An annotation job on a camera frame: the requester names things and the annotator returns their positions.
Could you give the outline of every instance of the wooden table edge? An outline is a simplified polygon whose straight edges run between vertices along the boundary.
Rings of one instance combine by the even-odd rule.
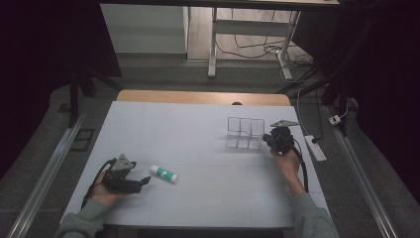
[[[160,102],[232,105],[240,102],[245,106],[290,106],[290,100],[283,94],[198,92],[198,91],[159,91],[122,90],[117,101]]]

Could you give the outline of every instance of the power strip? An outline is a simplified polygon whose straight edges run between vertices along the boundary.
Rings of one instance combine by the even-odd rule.
[[[312,140],[314,139],[313,136],[305,136],[306,144],[308,145],[309,149],[311,150],[312,155],[315,157],[317,162],[326,161],[327,158],[325,157],[324,153],[319,147],[318,143],[313,143]]]

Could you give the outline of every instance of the gray floor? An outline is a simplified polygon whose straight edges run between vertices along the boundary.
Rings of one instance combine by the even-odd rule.
[[[277,63],[220,61],[217,77],[212,80],[207,78],[205,62],[188,62],[184,59],[132,59],[120,56],[120,64],[124,79],[117,80],[126,88],[274,93],[285,85],[278,75]],[[293,75],[299,76],[304,70],[305,68],[295,68],[292,72]],[[318,80],[318,77],[299,87],[315,80]],[[69,151],[27,237],[53,236],[109,106],[117,96],[114,89],[100,81],[95,82],[98,93],[81,126],[81,129],[93,130],[93,139],[90,144],[72,144],[72,149],[83,149],[87,146],[87,150]],[[68,124],[69,115],[65,110],[68,96],[67,87],[52,94],[51,107],[43,123],[13,168],[0,181],[0,237],[5,237],[9,232]],[[315,94],[311,93],[300,98],[299,108],[302,122],[310,134],[320,136],[320,123],[323,125],[324,138],[319,144],[328,161],[323,164],[315,163],[315,169],[340,236],[382,237],[322,108],[321,122],[318,120],[317,102]],[[357,111],[353,106],[351,109],[347,124],[349,138],[399,237],[418,237],[419,205],[386,159],[359,130],[355,122]],[[294,232],[285,231],[285,237],[294,237]]]

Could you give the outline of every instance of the hand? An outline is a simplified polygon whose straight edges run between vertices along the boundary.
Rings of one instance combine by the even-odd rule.
[[[282,156],[273,149],[271,149],[270,152],[277,161],[278,168],[283,172],[291,193],[297,196],[306,192],[302,182],[300,182],[299,176],[297,175],[300,167],[297,155],[293,151],[289,151]]]
[[[103,184],[102,179],[104,178],[105,172],[102,172],[99,175],[98,180],[96,181],[95,187],[93,188],[91,198],[97,200],[107,207],[111,207],[114,203],[122,198],[127,196],[126,193],[114,193],[109,191]]]
[[[278,151],[273,149],[271,149],[270,152],[277,161],[278,168],[285,176],[297,174],[299,172],[300,162],[297,155],[292,150],[282,156],[278,153]]]

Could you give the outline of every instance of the sleeve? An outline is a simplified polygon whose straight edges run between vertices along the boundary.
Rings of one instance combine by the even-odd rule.
[[[98,201],[89,199],[77,213],[68,213],[61,221],[55,238],[95,237],[103,229],[103,220],[108,207]]]
[[[324,208],[317,207],[309,193],[294,198],[294,230],[297,237],[339,237],[336,226]]]

